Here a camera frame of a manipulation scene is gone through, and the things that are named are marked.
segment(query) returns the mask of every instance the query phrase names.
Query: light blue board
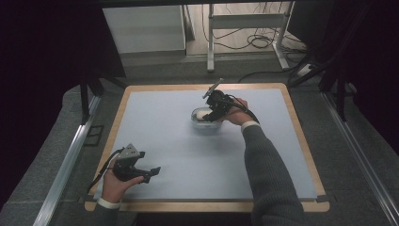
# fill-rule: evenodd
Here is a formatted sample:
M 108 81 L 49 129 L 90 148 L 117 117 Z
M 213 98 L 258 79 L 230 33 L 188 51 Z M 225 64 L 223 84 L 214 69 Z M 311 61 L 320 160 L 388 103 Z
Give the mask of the light blue board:
M 120 123 L 113 152 L 129 143 L 146 152 L 136 167 L 161 167 L 149 184 L 131 187 L 137 200 L 251 200 L 240 127 L 224 121 L 216 130 L 191 124 L 195 108 L 206 106 L 203 90 L 133 92 Z M 248 101 L 274 143 L 300 199 L 315 199 L 309 170 L 279 89 L 226 90 Z M 101 194 L 102 181 L 94 196 Z

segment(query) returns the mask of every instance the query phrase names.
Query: white cuff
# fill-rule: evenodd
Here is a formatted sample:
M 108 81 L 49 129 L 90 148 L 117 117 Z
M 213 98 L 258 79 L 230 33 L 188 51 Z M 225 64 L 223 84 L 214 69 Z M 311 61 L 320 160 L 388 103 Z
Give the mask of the white cuff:
M 108 201 L 103 200 L 102 198 L 100 198 L 99 200 L 97 200 L 97 203 L 107 209 L 119 209 L 120 208 L 120 202 L 118 203 L 111 203 Z
M 258 125 L 261 126 L 259 123 L 257 123 L 256 121 L 247 121 L 244 124 L 241 125 L 241 133 L 244 132 L 244 130 L 249 127 L 250 125 Z

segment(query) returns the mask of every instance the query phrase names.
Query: transparent bowl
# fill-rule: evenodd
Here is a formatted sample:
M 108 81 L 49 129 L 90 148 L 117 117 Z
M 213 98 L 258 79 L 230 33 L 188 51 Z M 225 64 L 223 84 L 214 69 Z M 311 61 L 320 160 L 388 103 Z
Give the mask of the transparent bowl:
M 197 129 L 217 129 L 222 125 L 221 121 L 201 121 L 198 119 L 197 115 L 200 113 L 201 115 L 205 115 L 211 113 L 212 110 L 209 107 L 199 107 L 191 113 L 191 122 L 194 128 Z

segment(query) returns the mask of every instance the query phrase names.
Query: person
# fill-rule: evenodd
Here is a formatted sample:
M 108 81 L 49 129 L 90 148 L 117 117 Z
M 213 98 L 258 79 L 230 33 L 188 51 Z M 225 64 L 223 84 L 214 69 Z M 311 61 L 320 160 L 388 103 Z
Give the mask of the person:
M 247 101 L 240 98 L 237 100 L 236 103 L 247 107 Z M 246 143 L 245 165 L 253 194 L 252 224 L 306 225 L 304 210 L 290 174 L 260 124 L 235 106 L 221 120 L 241 126 Z M 124 192 L 142 180 L 143 177 L 137 177 L 122 182 L 115 177 L 112 170 L 108 170 L 104 175 L 102 197 L 93 211 L 95 225 L 116 225 Z

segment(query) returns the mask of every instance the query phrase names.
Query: hand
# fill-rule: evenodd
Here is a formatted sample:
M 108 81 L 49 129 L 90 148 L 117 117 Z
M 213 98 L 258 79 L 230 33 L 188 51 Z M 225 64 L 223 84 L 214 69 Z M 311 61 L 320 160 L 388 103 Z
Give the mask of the hand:
M 244 105 L 245 108 L 248 108 L 247 101 L 241 98 L 237 98 L 237 100 L 234 100 L 236 104 Z M 236 106 L 232 106 L 229 113 L 220 118 L 219 120 L 220 121 L 227 120 L 236 125 L 242 125 L 247 121 L 253 121 L 252 117 L 250 117 L 246 112 L 244 112 L 242 109 Z
M 125 191 L 134 185 L 141 183 L 144 180 L 143 176 L 133 178 L 132 180 L 123 182 L 120 181 L 114 174 L 113 168 L 117 158 L 114 158 L 109 164 L 109 169 L 104 174 L 103 184 L 103 200 L 111 203 L 118 203 L 122 199 Z

